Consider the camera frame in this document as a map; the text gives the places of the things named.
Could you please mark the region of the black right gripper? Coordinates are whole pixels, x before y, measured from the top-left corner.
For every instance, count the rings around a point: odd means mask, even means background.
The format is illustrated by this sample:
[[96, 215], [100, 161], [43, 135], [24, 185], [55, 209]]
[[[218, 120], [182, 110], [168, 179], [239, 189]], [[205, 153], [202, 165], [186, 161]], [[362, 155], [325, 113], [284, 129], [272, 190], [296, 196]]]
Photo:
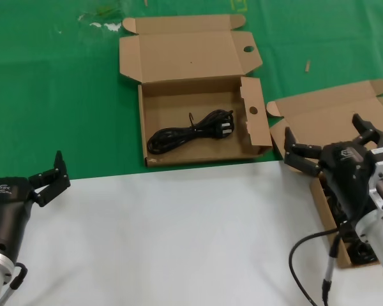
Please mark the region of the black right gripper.
[[359, 133], [353, 141], [332, 143], [323, 148], [297, 143], [291, 129], [286, 127], [284, 163], [309, 176], [318, 176], [322, 169], [348, 220], [358, 221], [370, 211], [368, 182], [375, 169], [364, 145], [373, 142], [383, 147], [383, 131], [357, 113], [352, 117], [352, 124]]

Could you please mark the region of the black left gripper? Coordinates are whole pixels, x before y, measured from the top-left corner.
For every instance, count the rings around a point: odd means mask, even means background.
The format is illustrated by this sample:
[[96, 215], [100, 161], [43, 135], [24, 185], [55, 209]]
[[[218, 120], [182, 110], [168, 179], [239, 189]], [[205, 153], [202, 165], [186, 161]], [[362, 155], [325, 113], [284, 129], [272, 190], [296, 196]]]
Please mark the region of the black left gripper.
[[33, 203], [44, 207], [70, 186], [60, 150], [56, 152], [51, 170], [29, 178], [0, 178], [0, 254], [18, 257]]

